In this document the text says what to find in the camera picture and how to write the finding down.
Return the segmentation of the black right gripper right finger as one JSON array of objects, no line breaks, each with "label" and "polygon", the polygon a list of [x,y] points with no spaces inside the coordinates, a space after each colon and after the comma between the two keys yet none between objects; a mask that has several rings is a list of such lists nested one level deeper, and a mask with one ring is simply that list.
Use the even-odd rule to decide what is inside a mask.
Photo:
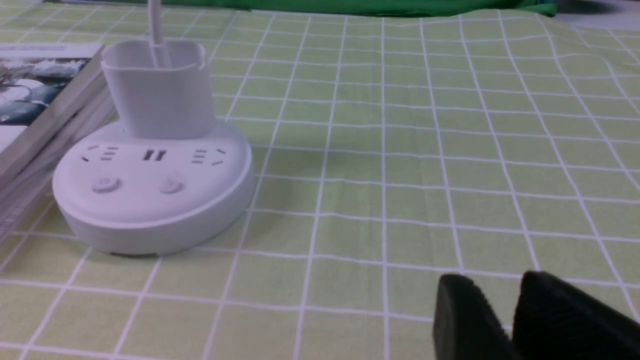
[{"label": "black right gripper right finger", "polygon": [[527,271],[512,344],[524,360],[637,360],[640,326],[558,276]]}]

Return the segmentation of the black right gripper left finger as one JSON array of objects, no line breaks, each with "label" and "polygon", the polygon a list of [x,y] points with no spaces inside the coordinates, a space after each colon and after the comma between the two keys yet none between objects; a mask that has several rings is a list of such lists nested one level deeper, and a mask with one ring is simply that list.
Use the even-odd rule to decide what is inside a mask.
[{"label": "black right gripper left finger", "polygon": [[439,278],[433,317],[437,360],[519,360],[482,290],[468,277]]}]

